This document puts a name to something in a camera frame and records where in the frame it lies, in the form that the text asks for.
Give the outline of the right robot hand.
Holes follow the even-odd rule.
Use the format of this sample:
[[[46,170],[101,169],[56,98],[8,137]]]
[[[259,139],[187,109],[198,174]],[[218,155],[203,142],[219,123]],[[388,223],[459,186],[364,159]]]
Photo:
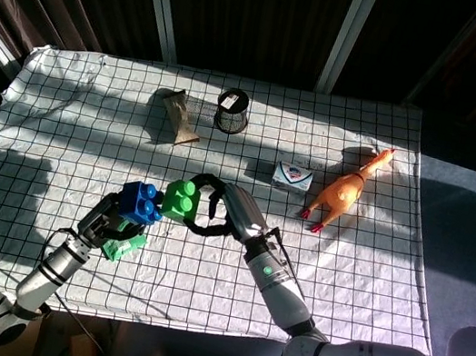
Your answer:
[[[265,235],[270,231],[267,222],[253,196],[244,188],[234,183],[225,183],[214,174],[201,173],[190,181],[196,189],[208,186],[213,189],[209,199],[208,217],[215,216],[216,205],[222,201],[226,209],[224,224],[200,227],[189,218],[183,219],[184,226],[204,237],[232,236],[236,241],[245,243],[252,238]]]

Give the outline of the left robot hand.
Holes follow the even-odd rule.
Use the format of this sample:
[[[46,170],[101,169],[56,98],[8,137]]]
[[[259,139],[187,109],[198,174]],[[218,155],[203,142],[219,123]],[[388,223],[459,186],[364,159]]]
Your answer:
[[[144,234],[146,223],[127,221],[119,214],[120,196],[108,193],[77,224],[79,237],[91,249],[100,249],[108,240],[121,242]]]

